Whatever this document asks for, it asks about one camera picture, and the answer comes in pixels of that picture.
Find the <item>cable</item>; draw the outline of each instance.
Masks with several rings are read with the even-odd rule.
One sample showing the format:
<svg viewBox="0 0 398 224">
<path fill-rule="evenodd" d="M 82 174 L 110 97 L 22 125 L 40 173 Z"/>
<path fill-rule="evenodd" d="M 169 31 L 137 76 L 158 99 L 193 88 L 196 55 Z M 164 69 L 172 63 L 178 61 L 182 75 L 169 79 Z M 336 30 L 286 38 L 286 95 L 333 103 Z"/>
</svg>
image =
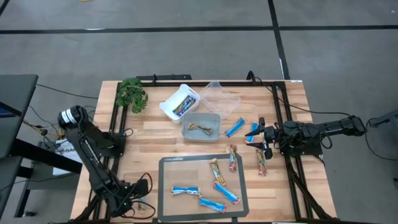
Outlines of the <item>cable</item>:
<svg viewBox="0 0 398 224">
<path fill-rule="evenodd" d="M 131 131 L 131 134 L 126 134 L 126 131 L 128 131 L 128 130 Z M 132 136 L 133 133 L 134 133 L 134 131 L 132 130 L 132 128 L 127 128 L 123 131 L 123 134 L 121 134 L 121 133 L 114 134 L 114 133 L 109 132 L 109 138 L 111 138 L 115 141 L 118 141 L 123 136 L 125 136 L 125 137 Z"/>
<path fill-rule="evenodd" d="M 33 108 L 33 106 L 29 105 L 29 107 L 32 109 L 33 113 L 35 113 L 36 116 L 37 116 L 38 118 L 40 118 L 42 121 L 44 121 L 44 122 L 50 124 L 50 126 L 53 127 L 53 129 L 55 130 L 56 134 L 60 135 L 60 134 L 58 133 L 57 129 L 54 127 L 55 125 L 58 125 L 57 123 L 51 123 L 50 121 L 44 120 L 44 119 L 36 112 L 36 110 Z"/>
<path fill-rule="evenodd" d="M 52 144 L 52 146 L 54 147 L 54 150 L 56 150 L 61 156 L 64 156 L 62 154 L 62 152 L 58 149 L 58 147 L 54 144 L 54 142 L 52 142 L 47 136 L 43 136 L 43 143 L 45 144 L 45 146 L 47 147 L 47 149 L 51 149 L 51 147 L 49 147 L 46 143 L 45 143 L 45 139 L 50 142 Z"/>
<path fill-rule="evenodd" d="M 28 180 L 17 181 L 17 182 L 14 182 L 14 183 L 12 183 L 12 184 L 9 184 L 9 185 L 3 187 L 2 189 L 0 189 L 0 192 L 1 192 L 2 190 L 4 190 L 4 189 L 6 189 L 6 188 L 8 188 L 8 187 L 10 187 L 10 186 L 12 186 L 12 185 L 14 185 L 14 184 L 19 184 L 19 183 L 22 183 L 22 182 L 27 182 L 27 181 L 30 181 L 30 182 L 43 182 L 43 181 L 46 181 L 46 180 L 61 179 L 61 178 L 70 177 L 70 176 L 73 176 L 73 175 L 76 175 L 76 174 L 64 175 L 64 176 L 62 176 L 62 177 L 52 177 L 52 178 L 48 178 L 48 179 L 44 179 L 44 180 L 29 180 L 29 179 L 28 179 Z"/>
<path fill-rule="evenodd" d="M 65 91 L 62 91 L 62 90 L 57 90 L 57 89 L 54 89 L 54 88 L 51 88 L 51 87 L 48 87 L 48 86 L 45 86 L 45 85 L 41 85 L 41 84 L 36 84 L 36 85 L 37 85 L 37 86 L 44 87 L 44 88 L 48 88 L 48 89 L 50 89 L 50 90 L 58 91 L 58 92 L 60 92 L 60 93 L 72 95 L 72 96 L 77 96 L 77 97 L 82 97 L 82 98 L 88 98 L 88 99 L 98 99 L 98 97 L 83 96 L 83 95 L 77 95 L 77 94 L 74 94 L 74 93 L 68 93 L 68 92 L 65 92 Z"/>
<path fill-rule="evenodd" d="M 257 79 L 260 81 L 261 85 L 265 86 L 265 85 L 263 84 L 261 78 L 259 78 L 259 77 L 255 77 L 255 78 L 257 78 Z M 272 90 L 270 90 L 270 89 L 268 88 L 268 86 L 265 86 L 265 87 L 267 88 L 267 90 L 269 90 L 269 91 L 273 94 Z M 287 104 L 287 105 L 289 105 L 289 106 L 291 106 L 291 107 L 294 107 L 294 108 L 297 108 L 297 109 L 299 109 L 299 110 L 306 111 L 306 112 L 309 112 L 309 113 L 317 113 L 317 114 L 342 114 L 342 115 L 346 115 L 346 116 L 351 116 L 350 114 L 344 113 L 344 112 L 317 112 L 317 111 L 310 111 L 310 110 L 306 110 L 306 109 L 303 109 L 303 108 L 299 108 L 298 106 L 294 106 L 294 105 L 285 103 L 285 101 L 283 101 L 283 100 L 280 99 L 279 97 L 278 97 L 278 99 L 279 99 L 283 104 L 285 104 L 285 105 Z"/>
<path fill-rule="evenodd" d="M 152 181 L 152 177 L 150 176 L 150 174 L 148 174 L 147 172 L 146 173 L 144 173 L 139 179 L 138 179 L 138 181 L 137 182 L 139 182 L 140 180 L 142 180 L 144 177 L 145 177 L 145 175 L 148 175 L 148 177 L 149 177 L 149 179 L 150 179 L 150 189 L 149 189 L 149 191 L 148 191 L 148 193 L 146 193 L 145 195 L 136 195 L 136 197 L 133 197 L 133 198 L 130 198 L 130 195 L 132 194 L 132 192 L 136 189 L 136 187 L 137 187 L 137 185 L 135 185 L 134 187 L 132 187 L 131 188 L 131 190 L 129 191 L 129 193 L 123 198 L 123 200 L 121 201 L 121 203 L 120 203 L 120 205 L 118 206 L 118 208 L 116 209 L 116 210 L 119 210 L 120 209 L 120 207 L 123 205 L 123 203 L 129 198 L 130 200 L 134 200 L 134 199 L 137 199 L 137 198 L 141 198 L 141 197 L 144 197 L 144 196 L 146 196 L 146 195 L 148 195 L 151 191 L 152 191 L 152 187 L 153 187 L 153 181 Z M 127 216 L 125 216 L 125 215 L 123 215 L 124 217 L 122 217 L 122 218 L 136 218 L 136 217 L 134 217 L 134 215 L 136 214 L 136 211 L 131 207 L 131 210 L 133 211 L 133 215 L 131 216 L 131 217 L 127 217 Z"/>
<path fill-rule="evenodd" d="M 369 120 L 366 122 L 366 127 L 365 127 L 366 129 L 368 129 L 368 125 L 370 125 L 371 120 L 374 120 L 374 119 L 377 119 L 377 118 L 371 118 L 371 119 L 369 119 Z M 373 154 L 374 154 L 375 156 L 377 156 L 378 158 L 380 158 L 380 159 L 385 159 L 385 160 L 389 160 L 389 161 L 398 161 L 398 159 L 392 159 L 392 158 L 383 157 L 383 156 L 380 156 L 380 155 L 378 155 L 377 153 L 375 153 L 375 152 L 373 151 L 372 147 L 371 147 L 370 144 L 369 144 L 369 141 L 368 141 L 368 132 L 367 132 L 367 131 L 365 132 L 365 140 L 366 140 L 366 144 L 368 145 L 368 149 L 369 149 L 371 152 L 373 152 Z"/>
<path fill-rule="evenodd" d="M 316 156 L 316 155 L 313 155 L 313 156 L 315 156 L 315 158 L 317 158 L 319 161 L 321 161 L 321 162 L 322 162 L 322 164 L 323 164 L 323 166 L 324 166 L 324 167 L 326 167 L 326 165 L 325 165 L 325 161 L 323 161 L 323 159 L 322 159 L 321 157 L 319 157 L 319 156 Z"/>
<path fill-rule="evenodd" d="M 322 128 L 322 129 L 319 129 L 319 128 L 317 128 L 317 127 L 310 126 L 310 125 L 306 125 L 306 124 L 303 124 L 303 123 L 299 123 L 296 127 L 289 127 L 289 126 L 286 126 L 286 125 L 284 125 L 284 124 L 279 124 L 279 123 L 274 123 L 274 124 L 275 124 L 275 126 L 280 125 L 280 126 L 283 126 L 283 127 L 285 127 L 285 128 L 289 128 L 289 129 L 295 129 L 295 128 L 298 128 L 298 127 L 307 127 L 307 128 L 316 129 L 316 130 L 319 131 L 319 142 L 320 142 L 320 144 L 321 144 L 325 149 L 330 149 L 330 148 L 333 146 L 333 142 L 331 141 L 330 136 L 324 131 L 324 129 L 327 128 L 327 127 L 324 127 L 324 128 Z M 324 143 L 322 142 L 322 133 L 323 133 L 323 134 L 325 135 L 325 137 L 327 137 L 328 140 L 329 140 L 330 145 L 327 146 L 327 147 L 326 147 L 326 146 L 324 145 Z"/>
<path fill-rule="evenodd" d="M 149 179 L 150 179 L 150 189 L 148 190 L 148 192 L 146 193 L 146 194 L 144 194 L 144 195 L 136 195 L 135 197 L 133 197 L 133 198 L 130 198 L 131 200 L 135 200 L 135 199 L 139 199 L 139 198 L 142 198 L 142 197 L 145 197 L 146 195 L 148 195 L 151 191 L 152 191 L 152 188 L 153 188 L 153 181 L 152 181 L 152 177 L 148 174 L 148 173 L 144 173 L 141 177 L 140 177 L 140 179 L 138 180 L 138 181 L 140 181 L 140 180 L 142 180 L 142 178 L 144 178 L 144 176 L 145 175 L 148 175 L 148 177 L 149 177 Z M 131 190 L 130 190 L 130 192 L 128 193 L 128 195 L 130 195 L 131 193 L 132 193 L 132 191 L 134 190 L 136 188 L 136 186 L 134 186 Z M 136 214 L 136 211 L 133 209 L 133 205 L 134 205 L 134 203 L 142 203 L 142 204 L 144 204 L 144 205 L 147 205 L 147 206 L 149 206 L 151 209 L 153 209 L 154 210 L 154 212 L 151 214 L 151 215 L 149 215 L 148 217 L 135 217 L 135 214 Z M 146 202 L 143 202 L 143 201 L 139 201 L 139 200 L 136 200 L 136 201 L 132 201 L 131 202 L 131 210 L 133 211 L 133 214 L 132 214 L 132 216 L 125 216 L 125 215 L 121 215 L 121 217 L 122 218 L 134 218 L 134 219 L 138 219 L 138 220 L 145 220 L 145 219 L 148 219 L 148 218 L 150 218 L 150 217 L 153 217 L 154 215 L 155 215 L 155 213 L 156 213 L 156 208 L 154 208 L 152 205 L 150 205 L 150 204 L 148 204 L 148 203 L 146 203 Z"/>
<path fill-rule="evenodd" d="M 59 137 L 58 134 L 48 133 L 46 129 L 38 128 L 38 127 L 41 127 L 41 125 L 33 126 L 33 125 L 29 124 L 29 122 L 27 122 L 26 120 L 23 120 L 22 122 L 23 122 L 26 126 L 28 126 L 28 127 L 32 128 L 33 130 L 37 131 L 37 132 L 38 132 L 40 135 L 42 135 L 42 136 L 45 136 L 45 135 L 48 135 L 48 134 L 49 134 L 49 135 L 53 135 L 53 136 Z"/>
</svg>

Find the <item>baking mat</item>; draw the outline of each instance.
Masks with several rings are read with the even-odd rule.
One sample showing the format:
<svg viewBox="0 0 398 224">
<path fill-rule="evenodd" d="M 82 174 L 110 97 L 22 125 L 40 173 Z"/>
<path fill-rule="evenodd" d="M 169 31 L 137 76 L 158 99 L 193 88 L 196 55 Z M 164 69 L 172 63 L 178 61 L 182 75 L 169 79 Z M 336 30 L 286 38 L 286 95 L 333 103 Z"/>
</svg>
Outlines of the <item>baking mat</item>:
<svg viewBox="0 0 398 224">
<path fill-rule="evenodd" d="M 229 202 L 222 193 L 213 189 L 215 177 L 208 163 L 217 158 L 226 188 L 241 201 L 236 205 Z M 159 161 L 158 219 L 163 222 L 207 220 L 216 218 L 245 217 L 249 213 L 248 197 L 244 181 L 242 157 L 238 158 L 238 170 L 229 171 L 229 154 L 165 157 Z M 205 199 L 226 204 L 225 213 L 199 206 L 195 195 L 172 195 L 172 186 L 200 188 Z"/>
</svg>

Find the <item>wooden tabletop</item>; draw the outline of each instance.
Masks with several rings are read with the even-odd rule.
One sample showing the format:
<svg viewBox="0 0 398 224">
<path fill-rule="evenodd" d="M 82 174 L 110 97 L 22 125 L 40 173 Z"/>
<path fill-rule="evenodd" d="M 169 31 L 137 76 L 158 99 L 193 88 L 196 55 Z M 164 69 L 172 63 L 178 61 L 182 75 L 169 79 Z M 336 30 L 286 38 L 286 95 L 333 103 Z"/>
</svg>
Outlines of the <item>wooden tabletop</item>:
<svg viewBox="0 0 398 224">
<path fill-rule="evenodd" d="M 309 109 L 303 83 L 285 82 L 290 104 Z M 99 93 L 94 123 L 102 131 L 108 131 L 109 128 L 117 83 L 117 81 L 103 82 Z M 226 86 L 226 90 L 241 98 L 241 103 L 227 119 L 222 120 L 222 132 L 232 127 L 240 117 L 246 120 L 246 124 L 231 138 L 227 138 L 222 134 L 217 142 L 207 143 L 184 141 L 181 135 L 181 124 L 171 122 L 159 108 L 159 103 L 167 100 L 178 90 L 178 87 L 145 87 L 144 89 L 149 96 L 147 108 L 139 115 L 133 114 L 131 110 L 127 113 L 126 128 L 132 128 L 134 134 L 127 138 L 126 150 L 120 160 L 118 177 L 133 183 L 144 172 L 148 172 L 154 180 L 154 189 L 147 196 L 147 203 L 157 208 L 158 169 L 161 158 L 225 154 L 229 153 L 228 146 L 235 144 L 238 146 L 238 154 L 243 158 L 250 209 L 249 214 L 244 218 L 238 218 L 238 221 L 271 222 L 295 220 L 285 162 L 279 150 L 272 149 L 274 157 L 267 161 L 268 175 L 260 177 L 258 176 L 258 161 L 254 149 L 244 143 L 244 135 L 250 132 L 252 121 L 258 122 L 259 117 L 264 117 L 268 125 L 277 122 L 274 100 L 270 91 L 262 86 Z M 193 87 L 193 89 L 200 93 L 203 87 Z M 282 114 L 284 114 L 285 110 L 282 103 L 281 109 Z M 293 120 L 306 123 L 312 122 L 310 113 L 296 108 L 291 108 L 291 110 Z M 203 104 L 200 104 L 195 112 L 210 111 Z M 120 115 L 121 110 L 119 110 L 118 121 L 120 121 Z M 323 164 L 313 156 L 302 156 L 302 161 L 309 191 L 325 211 L 335 217 L 336 212 Z M 297 189 L 297 193 L 301 214 L 306 217 L 302 194 L 299 189 Z M 89 194 L 88 171 L 83 166 L 71 218 L 77 217 L 87 206 Z M 103 205 L 101 208 L 100 217 L 103 217 L 105 206 Z M 112 218 L 111 221 L 139 222 L 140 220 L 117 217 Z M 211 221 L 230 222 L 231 219 Z"/>
</svg>

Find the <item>potted plant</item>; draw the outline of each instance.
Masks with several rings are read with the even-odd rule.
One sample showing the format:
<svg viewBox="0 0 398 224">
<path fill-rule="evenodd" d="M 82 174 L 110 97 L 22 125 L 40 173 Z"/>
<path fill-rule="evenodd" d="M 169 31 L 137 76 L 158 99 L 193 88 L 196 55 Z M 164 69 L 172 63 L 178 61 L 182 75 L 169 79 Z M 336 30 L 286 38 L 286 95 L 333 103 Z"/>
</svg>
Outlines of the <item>potted plant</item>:
<svg viewBox="0 0 398 224">
<path fill-rule="evenodd" d="M 116 95 L 118 106 L 128 106 L 132 103 L 131 111 L 140 113 L 147 106 L 148 94 L 142 89 L 142 83 L 138 78 L 127 78 L 120 84 Z"/>
</svg>

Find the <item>black cable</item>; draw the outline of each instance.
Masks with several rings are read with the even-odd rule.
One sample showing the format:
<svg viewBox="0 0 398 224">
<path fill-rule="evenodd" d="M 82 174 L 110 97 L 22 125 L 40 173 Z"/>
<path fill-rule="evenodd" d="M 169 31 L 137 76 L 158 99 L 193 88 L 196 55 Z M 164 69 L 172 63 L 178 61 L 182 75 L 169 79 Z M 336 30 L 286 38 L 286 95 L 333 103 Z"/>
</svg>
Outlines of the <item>black cable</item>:
<svg viewBox="0 0 398 224">
<path fill-rule="evenodd" d="M 34 125 L 34 124 L 30 124 L 27 120 L 24 120 L 24 122 L 25 123 L 27 123 L 28 125 L 30 125 L 30 126 L 33 126 L 33 127 L 35 127 L 35 128 L 39 128 L 39 129 L 43 129 L 43 128 L 49 128 L 49 127 L 51 127 L 51 126 L 41 126 L 41 125 Z"/>
<path fill-rule="evenodd" d="M 134 203 L 141 203 L 141 204 L 147 205 L 148 207 L 153 209 L 154 212 L 151 215 L 147 216 L 147 217 L 136 217 L 136 216 L 134 216 L 136 214 L 136 211 L 132 207 L 132 205 L 134 205 Z M 145 219 L 153 217 L 155 215 L 155 213 L 156 213 L 156 208 L 155 207 L 153 207 L 152 205 L 150 205 L 150 204 L 148 204 L 146 202 L 142 202 L 142 201 L 133 201 L 133 202 L 131 202 L 131 210 L 133 211 L 132 216 L 128 217 L 128 216 L 125 216 L 125 215 L 121 215 L 121 217 L 122 218 L 133 218 L 133 219 L 138 219 L 138 220 L 145 220 Z"/>
<path fill-rule="evenodd" d="M 148 175 L 148 177 L 149 177 L 149 179 L 150 179 L 150 189 L 148 190 L 148 192 L 146 193 L 146 194 L 144 194 L 144 195 L 136 195 L 135 197 L 133 197 L 133 198 L 130 198 L 131 200 L 135 200 L 135 199 L 138 199 L 138 198 L 142 198 L 142 197 L 145 197 L 146 195 L 148 195 L 151 191 L 152 191 L 152 188 L 153 188 L 153 181 L 152 181 L 152 177 L 148 174 L 148 173 L 144 173 L 142 176 L 141 176 L 141 178 L 139 179 L 139 180 L 141 180 L 142 178 L 144 178 L 144 176 L 145 175 Z M 136 186 L 134 186 L 134 188 L 133 189 L 131 189 L 130 190 L 130 193 L 129 194 L 131 194 L 131 192 L 134 190 L 136 188 Z M 151 209 L 153 209 L 153 213 L 151 214 L 151 215 L 149 215 L 149 216 L 147 216 L 147 217 L 135 217 L 135 214 L 136 214 L 136 211 L 133 209 L 133 205 L 134 205 L 134 203 L 142 203 L 142 204 L 144 204 L 144 205 L 147 205 L 148 207 L 150 207 Z M 126 216 L 126 215 L 121 215 L 121 217 L 122 218 L 134 218 L 134 219 L 138 219 L 138 220 L 145 220 L 145 219 L 148 219 L 148 218 L 151 218 L 151 217 L 153 217 L 154 215 L 155 215 L 155 213 L 156 213 L 156 208 L 155 207 L 153 207 L 152 205 L 150 205 L 150 204 L 148 204 L 148 203 L 146 203 L 146 202 L 143 202 L 143 201 L 139 201 L 139 200 L 136 200 L 136 201 L 132 201 L 131 202 L 131 210 L 133 211 L 133 214 L 132 214 L 132 216 Z"/>
<path fill-rule="evenodd" d="M 298 128 L 299 126 L 316 129 L 316 130 L 319 131 L 319 142 L 320 142 L 320 144 L 321 144 L 325 149 L 330 149 L 330 148 L 333 146 L 333 142 L 331 141 L 330 136 L 324 131 L 324 129 L 327 128 L 327 127 L 323 128 L 323 129 L 319 129 L 319 128 L 317 128 L 317 127 L 310 126 L 310 125 L 306 125 L 306 124 L 303 124 L 303 123 L 298 123 L 298 125 L 297 125 L 296 127 L 289 127 L 289 126 L 286 126 L 286 125 L 284 125 L 284 124 L 279 124 L 279 123 L 274 123 L 274 124 L 275 124 L 275 126 L 280 125 L 280 126 L 283 126 L 283 127 L 285 127 L 285 128 L 289 128 L 289 129 L 295 129 L 295 128 Z M 327 146 L 327 147 L 326 147 L 326 146 L 324 145 L 324 143 L 322 142 L 322 133 L 323 133 L 323 134 L 325 135 L 325 137 L 327 137 L 328 140 L 329 140 L 330 145 Z"/>
<path fill-rule="evenodd" d="M 132 194 L 132 192 L 133 192 L 133 191 L 136 189 L 136 187 L 137 187 L 137 185 L 135 185 L 134 187 L 131 188 L 131 190 L 129 191 L 129 193 L 123 198 L 123 200 L 121 201 L 120 205 L 118 206 L 118 208 L 117 208 L 116 210 L 119 210 L 120 207 L 123 205 L 123 203 L 124 203 L 127 199 L 134 200 L 134 199 L 137 199 L 137 198 L 141 198 L 141 197 L 144 197 L 144 196 L 148 195 L 148 194 L 151 192 L 152 187 L 153 187 L 153 181 L 152 181 L 152 177 L 151 177 L 147 172 L 144 173 L 144 174 L 138 179 L 137 182 L 139 182 L 140 180 L 142 180 L 142 179 L 145 177 L 145 175 L 148 175 L 148 177 L 149 177 L 149 179 L 150 179 L 150 189 L 149 189 L 148 193 L 146 193 L 145 195 L 141 195 L 140 197 L 130 198 L 130 195 Z"/>
<path fill-rule="evenodd" d="M 313 155 L 313 156 L 315 156 L 315 158 L 317 158 L 319 161 L 321 161 L 324 167 L 326 166 L 325 161 L 323 161 L 323 159 L 321 159 L 319 156 L 316 156 L 316 155 Z"/>
<path fill-rule="evenodd" d="M 51 88 L 51 87 L 48 87 L 48 86 L 45 86 L 45 85 L 41 85 L 41 84 L 36 84 L 36 85 L 37 85 L 37 86 L 44 87 L 44 88 L 48 88 L 48 89 L 50 89 L 50 90 L 58 91 L 58 92 L 60 92 L 60 93 L 72 95 L 72 96 L 77 96 L 77 97 L 82 97 L 82 98 L 88 98 L 88 99 L 98 99 L 98 97 L 83 96 L 83 95 L 77 95 L 77 94 L 74 94 L 74 93 L 68 93 L 68 92 L 65 92 L 65 91 L 62 91 L 62 90 L 57 90 L 57 89 L 54 89 L 54 88 Z"/>
<path fill-rule="evenodd" d="M 50 124 L 50 126 L 55 130 L 56 134 L 59 136 L 59 133 L 58 133 L 57 129 L 54 127 L 55 125 L 58 125 L 57 123 L 51 123 L 50 121 L 47 121 L 47 120 L 43 119 L 43 118 L 36 112 L 36 110 L 33 108 L 33 106 L 29 105 L 29 107 L 32 109 L 33 113 L 35 113 L 36 116 L 37 116 L 38 118 L 40 118 L 42 121 L 44 121 L 44 122 Z"/>
<path fill-rule="evenodd" d="M 43 136 L 43 143 L 45 144 L 45 146 L 47 147 L 47 149 L 51 149 L 51 147 L 49 147 L 46 143 L 45 143 L 45 139 L 52 144 L 52 146 L 54 147 L 54 150 L 56 150 L 61 156 L 64 156 L 62 154 L 62 152 L 58 149 L 58 147 L 54 144 L 54 142 L 52 142 L 47 136 Z"/>
<path fill-rule="evenodd" d="M 131 131 L 131 134 L 126 134 L 126 131 L 128 131 L 128 130 Z M 132 130 L 132 128 L 127 128 L 127 129 L 124 130 L 123 133 L 124 133 L 125 137 L 129 137 L 129 136 L 132 136 L 132 134 L 134 133 L 134 131 Z"/>
<path fill-rule="evenodd" d="M 260 81 L 261 85 L 265 86 L 265 85 L 263 84 L 261 78 L 259 78 L 259 77 L 255 77 L 255 78 L 257 78 L 257 79 Z M 274 93 L 272 92 L 272 90 L 270 90 L 270 89 L 268 88 L 268 86 L 265 86 L 265 87 L 266 87 L 267 90 L 269 90 L 272 94 L 274 94 Z M 286 104 L 285 101 L 283 101 L 283 100 L 280 99 L 279 97 L 278 97 L 278 99 L 279 99 L 283 104 Z M 317 113 L 317 114 L 342 114 L 342 115 L 346 115 L 346 116 L 351 116 L 350 114 L 344 113 L 344 112 L 317 112 L 317 111 L 310 111 L 310 110 L 306 110 L 306 109 L 303 109 L 303 108 L 299 108 L 298 106 L 294 106 L 294 105 L 291 105 L 291 104 L 288 104 L 288 105 L 291 106 L 291 107 L 297 108 L 297 109 L 299 109 L 299 110 L 309 112 L 309 113 Z"/>
<path fill-rule="evenodd" d="M 371 118 L 371 119 L 369 119 L 367 122 L 366 122 L 366 129 L 368 130 L 368 125 L 370 125 L 370 122 L 371 122 L 371 120 L 374 120 L 374 119 L 377 119 L 377 118 Z M 392 158 L 387 158 L 387 157 L 383 157 L 383 156 L 380 156 L 380 155 L 378 155 L 377 153 L 375 153 L 374 151 L 373 151 L 373 149 L 372 149 L 372 147 L 370 146 L 370 144 L 369 144 L 369 141 L 368 141 L 368 132 L 366 131 L 365 132 L 365 140 L 366 140 L 366 144 L 368 145 L 368 149 L 371 151 L 371 152 L 373 152 L 373 154 L 375 155 L 375 156 L 377 156 L 378 158 L 380 158 L 380 159 L 385 159 L 385 160 L 389 160 L 389 161 L 398 161 L 398 159 L 392 159 Z"/>
<path fill-rule="evenodd" d="M 6 189 L 6 188 L 8 188 L 8 187 L 10 187 L 10 186 L 12 186 L 12 185 L 14 185 L 14 184 L 19 184 L 19 183 L 22 183 L 22 182 L 27 182 L 27 181 L 30 181 L 30 182 L 43 182 L 43 181 L 46 181 L 46 180 L 61 179 L 61 178 L 70 177 L 70 176 L 73 176 L 73 175 L 76 175 L 76 174 L 64 175 L 64 176 L 61 176 L 61 177 L 51 177 L 51 178 L 44 179 L 44 180 L 30 180 L 30 179 L 28 179 L 28 180 L 17 181 L 17 182 L 14 182 L 14 183 L 12 183 L 12 184 L 9 184 L 9 185 L 3 187 L 2 189 L 0 189 L 0 192 L 1 192 L 2 190 L 4 190 L 4 189 Z"/>
</svg>

